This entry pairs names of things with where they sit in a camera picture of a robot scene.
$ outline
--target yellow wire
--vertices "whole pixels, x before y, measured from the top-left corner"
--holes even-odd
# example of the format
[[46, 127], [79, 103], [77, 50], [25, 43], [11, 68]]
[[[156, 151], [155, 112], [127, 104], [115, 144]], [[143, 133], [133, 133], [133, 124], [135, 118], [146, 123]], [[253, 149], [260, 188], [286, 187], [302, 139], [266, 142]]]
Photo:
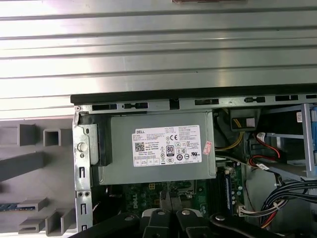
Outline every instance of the yellow wire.
[[270, 220], [267, 224], [265, 224], [264, 226], [262, 226], [261, 228], [262, 229], [264, 229], [264, 228], [266, 228], [269, 224], [271, 224], [271, 222], [273, 221], [273, 219], [272, 220]]
[[[229, 114], [229, 111], [228, 111], [227, 108], [223, 108], [223, 110], [224, 110], [227, 114]], [[237, 119], [233, 119], [233, 121], [236, 123], [236, 125], [237, 125], [239, 128], [241, 128], [241, 124], [239, 123], [239, 121], [238, 121]], [[238, 146], [238, 145], [241, 143], [242, 139], [243, 139], [243, 133], [244, 133], [244, 132], [240, 132], [240, 133], [239, 133], [238, 139], [237, 139], [232, 145], [229, 145], [229, 146], [227, 146], [227, 147], [224, 147], [224, 148], [221, 148], [221, 149], [218, 149], [218, 150], [230, 150], [230, 149], [232, 149], [232, 148]]]

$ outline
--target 80 plus logo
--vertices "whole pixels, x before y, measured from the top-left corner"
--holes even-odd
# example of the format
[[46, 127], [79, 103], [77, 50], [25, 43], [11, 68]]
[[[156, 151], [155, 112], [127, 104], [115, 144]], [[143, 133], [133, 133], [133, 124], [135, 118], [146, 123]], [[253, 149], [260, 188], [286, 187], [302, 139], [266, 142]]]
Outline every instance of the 80 plus logo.
[[174, 156], [174, 146], [173, 145], [167, 145], [166, 147], [166, 155], [167, 156]]

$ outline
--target power supply label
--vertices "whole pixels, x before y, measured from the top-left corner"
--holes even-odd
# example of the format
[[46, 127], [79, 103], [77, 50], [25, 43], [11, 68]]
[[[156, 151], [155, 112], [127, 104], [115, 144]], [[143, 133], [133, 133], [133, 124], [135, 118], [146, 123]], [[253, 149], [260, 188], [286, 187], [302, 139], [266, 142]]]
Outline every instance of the power supply label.
[[136, 129], [132, 150], [134, 167], [199, 163], [199, 125]]

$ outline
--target white connector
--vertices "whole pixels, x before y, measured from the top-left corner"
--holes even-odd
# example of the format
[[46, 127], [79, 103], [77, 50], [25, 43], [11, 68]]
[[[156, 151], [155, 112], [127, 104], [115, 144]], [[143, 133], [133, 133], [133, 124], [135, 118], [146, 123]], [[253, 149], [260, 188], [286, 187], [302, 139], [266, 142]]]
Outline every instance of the white connector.
[[244, 210], [245, 210], [246, 207], [243, 206], [243, 205], [238, 206], [238, 208], [237, 208], [238, 216], [239, 216], [239, 217], [246, 217], [246, 215], [242, 213], [241, 209], [244, 209]]

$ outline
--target red sticker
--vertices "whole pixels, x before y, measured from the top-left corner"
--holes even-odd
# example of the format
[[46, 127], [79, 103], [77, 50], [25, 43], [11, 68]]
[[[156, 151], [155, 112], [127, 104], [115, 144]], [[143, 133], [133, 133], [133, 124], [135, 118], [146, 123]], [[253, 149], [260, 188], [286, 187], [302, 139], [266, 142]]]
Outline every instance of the red sticker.
[[210, 150], [211, 150], [211, 146], [212, 146], [212, 143], [210, 141], [206, 141], [206, 144], [205, 144], [205, 147], [203, 150], [204, 155], [209, 155]]

